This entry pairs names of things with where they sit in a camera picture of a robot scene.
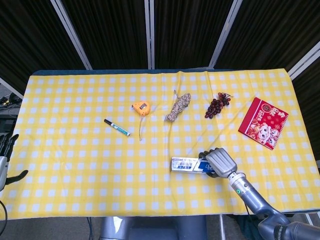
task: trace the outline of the grapes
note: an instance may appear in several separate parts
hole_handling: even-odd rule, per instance
[[[232,97],[230,94],[228,93],[224,93],[224,92],[218,92],[218,98],[214,98],[211,103],[210,106],[208,107],[207,111],[205,112],[204,117],[210,118],[212,119],[215,115],[221,113],[221,110],[224,108],[224,106],[229,106],[230,105],[230,101]]]

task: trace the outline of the black curtain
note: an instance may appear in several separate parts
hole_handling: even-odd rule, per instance
[[[156,0],[155,68],[208,67],[232,0]]]
[[[93,69],[147,69],[144,0],[63,0]]]
[[[37,70],[84,69],[49,0],[0,0],[0,77],[24,94]]]
[[[293,81],[313,154],[320,160],[320,58]]]
[[[319,0],[244,0],[214,68],[289,71],[318,41]]]

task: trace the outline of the red packet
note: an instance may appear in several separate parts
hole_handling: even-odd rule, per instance
[[[255,97],[239,132],[273,150],[287,118],[285,111]]]

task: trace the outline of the yellow checkered tablecloth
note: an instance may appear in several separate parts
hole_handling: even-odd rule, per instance
[[[174,90],[190,105],[169,124]],[[218,92],[234,96],[204,118]],[[257,96],[288,112],[274,150],[238,128]],[[151,104],[142,122],[131,108]],[[131,136],[104,123],[107,118]],[[280,211],[320,207],[320,177],[291,80],[284,69],[161,74],[31,76],[0,193],[11,219],[51,216],[169,216],[245,212],[227,179],[170,172],[171,157],[224,147],[238,169]]]

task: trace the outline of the marker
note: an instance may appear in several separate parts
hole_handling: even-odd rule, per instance
[[[109,124],[111,127],[114,129],[118,130],[120,133],[123,133],[124,135],[127,135],[128,137],[130,136],[130,132],[127,132],[126,130],[122,129],[121,127],[115,125],[114,123],[110,122],[109,120],[105,119],[104,122],[106,124]]]

